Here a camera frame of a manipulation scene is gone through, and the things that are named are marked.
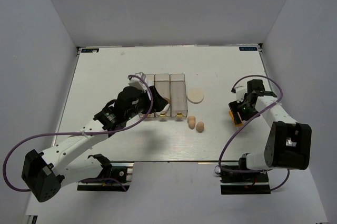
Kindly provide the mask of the orange sunscreen tube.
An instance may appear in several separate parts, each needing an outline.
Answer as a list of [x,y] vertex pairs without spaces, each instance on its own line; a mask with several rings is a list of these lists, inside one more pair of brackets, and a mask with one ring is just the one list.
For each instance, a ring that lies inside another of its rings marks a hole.
[[240,118],[240,116],[238,114],[237,114],[237,117],[239,118],[238,120],[235,118],[235,116],[233,115],[232,111],[229,111],[229,116],[232,119],[232,121],[233,121],[233,123],[234,123],[234,125],[236,127],[240,127],[240,126],[243,125],[243,123],[241,121],[241,118]]

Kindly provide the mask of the beige gourd makeup sponge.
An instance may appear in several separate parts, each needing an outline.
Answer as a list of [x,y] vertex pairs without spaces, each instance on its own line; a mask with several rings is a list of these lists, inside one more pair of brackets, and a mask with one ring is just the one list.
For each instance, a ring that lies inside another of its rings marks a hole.
[[189,116],[187,118],[188,126],[190,129],[194,129],[196,126],[196,118],[195,116]]

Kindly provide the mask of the beige egg makeup sponge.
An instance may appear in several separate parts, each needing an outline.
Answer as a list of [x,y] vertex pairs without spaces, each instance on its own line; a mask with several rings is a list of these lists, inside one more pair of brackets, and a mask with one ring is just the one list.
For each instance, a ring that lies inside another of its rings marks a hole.
[[202,122],[202,121],[198,122],[198,123],[196,124],[196,127],[195,127],[195,128],[196,128],[197,132],[199,132],[199,133],[203,132],[204,129],[205,129],[205,124],[204,124],[204,122]]

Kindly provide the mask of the white bottle with brown cap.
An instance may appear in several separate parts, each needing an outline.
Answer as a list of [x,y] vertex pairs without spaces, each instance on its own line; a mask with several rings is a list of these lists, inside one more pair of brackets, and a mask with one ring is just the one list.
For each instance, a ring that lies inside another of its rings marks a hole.
[[166,105],[160,112],[160,113],[163,113],[163,114],[167,113],[170,109],[170,99],[164,98],[164,100],[166,101]]

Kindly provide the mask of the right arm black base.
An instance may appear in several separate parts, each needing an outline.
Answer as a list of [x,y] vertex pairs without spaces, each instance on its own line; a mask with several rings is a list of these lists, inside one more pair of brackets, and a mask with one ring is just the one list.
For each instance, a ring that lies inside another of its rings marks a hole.
[[266,173],[231,173],[214,168],[220,177],[221,195],[270,194],[269,178]]

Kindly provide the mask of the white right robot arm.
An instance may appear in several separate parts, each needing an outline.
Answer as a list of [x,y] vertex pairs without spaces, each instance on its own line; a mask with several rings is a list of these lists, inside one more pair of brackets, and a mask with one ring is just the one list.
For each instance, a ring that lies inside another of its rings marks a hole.
[[282,107],[277,95],[267,91],[262,80],[252,79],[246,87],[232,88],[236,100],[229,114],[236,126],[261,116],[270,128],[264,150],[246,153],[239,159],[238,176],[252,180],[258,171],[285,168],[305,170],[309,166],[312,129],[299,123]]

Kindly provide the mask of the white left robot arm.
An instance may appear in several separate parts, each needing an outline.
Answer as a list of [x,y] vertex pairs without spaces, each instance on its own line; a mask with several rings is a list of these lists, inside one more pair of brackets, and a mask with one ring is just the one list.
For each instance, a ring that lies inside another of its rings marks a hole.
[[74,161],[94,145],[113,136],[126,127],[135,116],[161,112],[168,105],[154,86],[151,93],[127,86],[116,99],[109,101],[93,119],[82,128],[79,135],[71,135],[63,142],[41,152],[31,150],[26,154],[22,179],[38,202],[54,197],[61,187],[86,179],[106,181],[111,176],[111,165],[101,154],[91,154],[87,161]]

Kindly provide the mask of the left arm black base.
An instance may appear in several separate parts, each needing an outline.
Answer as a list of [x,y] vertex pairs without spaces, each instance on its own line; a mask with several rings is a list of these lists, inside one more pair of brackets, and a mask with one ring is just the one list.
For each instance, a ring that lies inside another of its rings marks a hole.
[[134,163],[111,162],[102,154],[89,155],[98,161],[100,173],[77,184],[77,191],[127,192],[132,181]]

